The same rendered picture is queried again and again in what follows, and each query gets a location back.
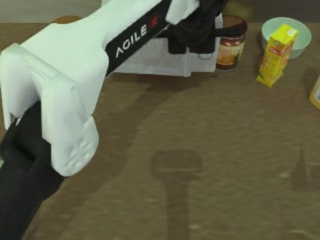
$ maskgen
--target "yellow box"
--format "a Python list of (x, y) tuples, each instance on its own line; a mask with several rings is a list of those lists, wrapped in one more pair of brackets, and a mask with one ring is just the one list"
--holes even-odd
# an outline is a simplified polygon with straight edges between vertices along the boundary
[(271, 87), (283, 75), (297, 36), (298, 31), (286, 24), (270, 36), (256, 78), (258, 82)]

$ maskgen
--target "green object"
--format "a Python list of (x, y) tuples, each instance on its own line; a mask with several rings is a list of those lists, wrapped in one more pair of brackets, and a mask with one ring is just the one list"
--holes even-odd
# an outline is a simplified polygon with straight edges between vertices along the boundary
[(263, 50), (266, 49), (270, 35), (272, 35), (282, 24), (287, 24), (299, 31), (289, 58), (290, 60), (295, 59), (299, 57), (311, 43), (312, 34), (305, 24), (293, 18), (276, 17), (266, 21), (262, 26), (262, 48)]

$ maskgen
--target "robotic arm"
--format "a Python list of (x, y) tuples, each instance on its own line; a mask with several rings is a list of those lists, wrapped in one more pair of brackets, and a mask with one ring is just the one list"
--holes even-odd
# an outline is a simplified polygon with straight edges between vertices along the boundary
[(20, 240), (41, 203), (92, 159), (99, 141), (92, 114), (104, 79), (168, 26), (222, 2), (110, 0), (2, 51), (0, 240)]

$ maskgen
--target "yellow bottle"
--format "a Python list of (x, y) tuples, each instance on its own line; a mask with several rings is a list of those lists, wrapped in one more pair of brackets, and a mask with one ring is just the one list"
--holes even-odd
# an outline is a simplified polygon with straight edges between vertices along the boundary
[(310, 102), (320, 110), (320, 76), (313, 87), (309, 99)]

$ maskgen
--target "brown jar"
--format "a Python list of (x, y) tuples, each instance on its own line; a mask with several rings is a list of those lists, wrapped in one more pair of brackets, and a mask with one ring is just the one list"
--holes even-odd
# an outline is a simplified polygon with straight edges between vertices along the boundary
[(221, 37), (219, 52), (216, 62), (216, 68), (219, 70), (233, 69), (241, 59), (245, 39), (247, 33), (247, 23), (242, 18), (237, 16), (224, 16), (223, 28), (229, 28), (236, 25), (243, 25), (243, 32), (239, 37)]

